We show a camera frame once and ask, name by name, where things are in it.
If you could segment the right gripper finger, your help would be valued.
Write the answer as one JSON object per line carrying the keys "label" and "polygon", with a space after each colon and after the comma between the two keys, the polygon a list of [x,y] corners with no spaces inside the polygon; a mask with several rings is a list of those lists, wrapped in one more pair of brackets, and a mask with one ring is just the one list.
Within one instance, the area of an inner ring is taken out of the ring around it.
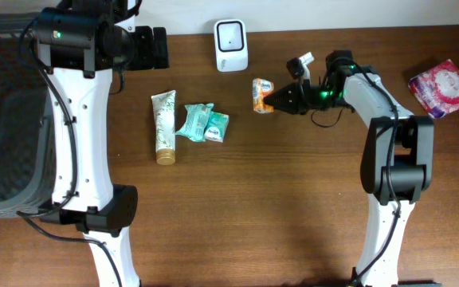
{"label": "right gripper finger", "polygon": [[272,106],[275,110],[286,112],[291,115],[303,115],[304,110],[300,106],[300,102],[296,100],[274,100],[265,98],[265,104]]}
{"label": "right gripper finger", "polygon": [[276,90],[271,97],[275,100],[299,100],[300,99],[300,82],[292,82],[283,88]]}

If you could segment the orange tissue pocket pack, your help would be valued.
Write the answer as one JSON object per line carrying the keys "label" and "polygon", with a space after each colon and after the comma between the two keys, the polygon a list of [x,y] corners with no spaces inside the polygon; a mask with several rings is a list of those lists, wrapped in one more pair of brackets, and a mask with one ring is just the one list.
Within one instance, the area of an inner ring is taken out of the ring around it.
{"label": "orange tissue pocket pack", "polygon": [[253,80],[253,110],[255,112],[266,114],[274,111],[273,106],[264,102],[264,99],[272,94],[273,90],[273,82],[261,78]]}

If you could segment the white cream tube gold cap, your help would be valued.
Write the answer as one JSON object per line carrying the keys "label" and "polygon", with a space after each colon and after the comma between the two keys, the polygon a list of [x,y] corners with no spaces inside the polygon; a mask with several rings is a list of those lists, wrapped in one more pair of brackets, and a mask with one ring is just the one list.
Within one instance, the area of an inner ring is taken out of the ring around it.
{"label": "white cream tube gold cap", "polygon": [[151,97],[155,120],[155,154],[160,165],[175,163],[175,90]]}

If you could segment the green white tissue pocket pack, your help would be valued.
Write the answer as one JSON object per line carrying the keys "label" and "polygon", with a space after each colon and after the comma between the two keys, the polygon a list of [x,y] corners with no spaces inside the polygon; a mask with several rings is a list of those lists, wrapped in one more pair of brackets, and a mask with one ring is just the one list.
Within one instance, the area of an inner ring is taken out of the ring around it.
{"label": "green white tissue pocket pack", "polygon": [[220,112],[211,112],[204,133],[205,139],[222,143],[225,138],[229,121],[230,117],[228,115]]}

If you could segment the mint green wipes packet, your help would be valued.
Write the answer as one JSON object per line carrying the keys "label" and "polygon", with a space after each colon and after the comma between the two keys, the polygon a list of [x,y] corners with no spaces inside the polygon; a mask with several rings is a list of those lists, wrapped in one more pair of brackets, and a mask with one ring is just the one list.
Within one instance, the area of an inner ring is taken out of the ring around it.
{"label": "mint green wipes packet", "polygon": [[205,129],[213,107],[213,103],[187,104],[185,106],[187,111],[186,121],[175,134],[185,136],[193,142],[205,142]]}

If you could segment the red floral tissue pack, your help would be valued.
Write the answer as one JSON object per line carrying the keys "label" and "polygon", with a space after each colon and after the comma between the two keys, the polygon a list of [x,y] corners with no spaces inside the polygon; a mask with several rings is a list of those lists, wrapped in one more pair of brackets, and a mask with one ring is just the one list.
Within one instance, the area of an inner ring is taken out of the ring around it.
{"label": "red floral tissue pack", "polygon": [[433,119],[459,110],[459,68],[450,59],[412,77],[408,88]]}

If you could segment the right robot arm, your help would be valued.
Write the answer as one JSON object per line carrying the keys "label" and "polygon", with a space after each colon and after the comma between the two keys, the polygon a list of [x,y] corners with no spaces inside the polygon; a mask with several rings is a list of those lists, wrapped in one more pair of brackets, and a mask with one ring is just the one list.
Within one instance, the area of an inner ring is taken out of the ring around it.
{"label": "right robot arm", "polygon": [[416,116],[386,90],[377,70],[357,64],[349,50],[325,59],[326,72],[311,82],[311,53],[294,57],[286,68],[294,80],[264,98],[288,114],[348,108],[367,126],[360,180],[369,213],[363,252],[350,286],[397,286],[398,259],[408,219],[432,181],[434,122]]}

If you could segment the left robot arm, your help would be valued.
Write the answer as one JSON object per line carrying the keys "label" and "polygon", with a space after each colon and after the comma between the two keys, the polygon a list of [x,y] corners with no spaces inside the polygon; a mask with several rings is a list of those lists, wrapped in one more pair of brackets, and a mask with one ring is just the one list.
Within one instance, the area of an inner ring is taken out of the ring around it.
{"label": "left robot arm", "polygon": [[109,175],[107,109],[114,72],[165,69],[164,28],[137,26],[138,1],[63,1],[32,21],[29,51],[53,104],[56,174],[27,220],[73,225],[102,286],[138,286],[130,244],[138,192]]}

